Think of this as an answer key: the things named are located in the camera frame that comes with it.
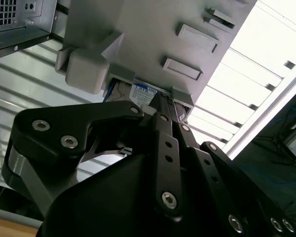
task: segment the round hole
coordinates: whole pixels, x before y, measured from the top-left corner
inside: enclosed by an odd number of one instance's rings
[[[166,142],[167,147],[172,147],[172,144],[170,142]]]
[[[168,118],[165,117],[164,115],[160,115],[160,117],[161,117],[161,119],[162,119],[163,121],[168,121]]]
[[[133,111],[134,113],[138,114],[139,110],[136,109],[135,107],[130,107],[130,110]]]
[[[37,127],[39,127],[39,128],[46,128],[46,124],[45,123],[38,123],[37,124]]]
[[[204,162],[207,164],[207,165],[211,165],[211,163],[208,161],[208,160],[204,160]]]
[[[166,160],[167,160],[168,162],[173,162],[172,158],[169,157],[169,156],[166,156]]]
[[[218,178],[217,178],[217,177],[212,176],[212,180],[213,180],[215,183],[218,183]]]
[[[67,138],[65,140],[65,142],[68,143],[68,144],[70,144],[70,145],[72,145],[74,143],[74,141],[72,139],[70,139],[70,138]]]

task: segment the metal bolt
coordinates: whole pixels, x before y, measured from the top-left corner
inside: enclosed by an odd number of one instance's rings
[[[283,232],[282,226],[273,217],[271,218],[271,223],[278,232]]]
[[[28,25],[34,25],[34,21],[32,19],[28,19]]]
[[[229,215],[228,221],[231,227],[233,227],[236,232],[238,232],[239,234],[243,233],[243,227],[236,217],[234,217],[233,215]]]
[[[130,107],[130,110],[133,111],[134,113],[138,114],[139,110],[136,109],[135,107]]]
[[[209,144],[209,147],[213,150],[213,151],[217,151],[217,147],[214,144]]]
[[[186,125],[182,125],[182,128],[185,130],[185,131],[189,131],[189,127],[188,126],[186,126]]]
[[[161,118],[163,121],[168,121],[167,117],[165,117],[164,115],[160,115],[160,118]]]
[[[78,141],[75,137],[66,135],[63,136],[60,140],[61,145],[63,145],[63,147],[69,148],[69,149],[73,149],[76,148],[78,146]]]
[[[174,209],[177,207],[177,200],[172,193],[164,192],[162,194],[162,201],[169,209]]]
[[[32,127],[36,131],[41,131],[41,132],[44,132],[50,129],[49,123],[44,120],[35,120],[34,122],[32,122]]]
[[[283,219],[282,221],[283,221],[284,226],[285,226],[290,232],[292,232],[292,233],[295,232],[293,226],[292,226],[287,220]]]

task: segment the black metal bracket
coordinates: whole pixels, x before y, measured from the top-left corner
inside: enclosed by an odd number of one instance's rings
[[[296,236],[285,214],[215,144],[197,144],[170,97],[157,94],[150,106],[157,110],[153,116],[127,101],[34,109],[16,116],[9,147],[26,163],[26,170],[13,169],[19,173],[16,182],[24,181],[22,188],[29,192],[20,191],[46,210],[37,236],[156,231]],[[71,184],[81,161],[124,147],[132,148],[132,154]],[[12,158],[8,152],[5,165]],[[44,202],[37,189],[55,199]]]

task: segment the metal frame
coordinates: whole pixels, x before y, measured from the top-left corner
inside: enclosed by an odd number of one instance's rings
[[[31,39],[29,41],[25,41],[25,42],[22,42],[22,43],[19,43],[19,44],[15,44],[15,45],[0,49],[0,58],[2,58],[4,56],[7,56],[7,55],[9,55],[11,53],[18,52],[18,51],[20,51],[22,49],[26,49],[26,48],[32,47],[34,45],[43,43],[45,41],[48,41],[49,39],[50,39],[49,35],[42,36],[42,37],[38,37],[36,39]]]

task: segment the ventilation grille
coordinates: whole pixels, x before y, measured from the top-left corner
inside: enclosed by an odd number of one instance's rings
[[[16,0],[0,0],[0,26],[16,24]]]

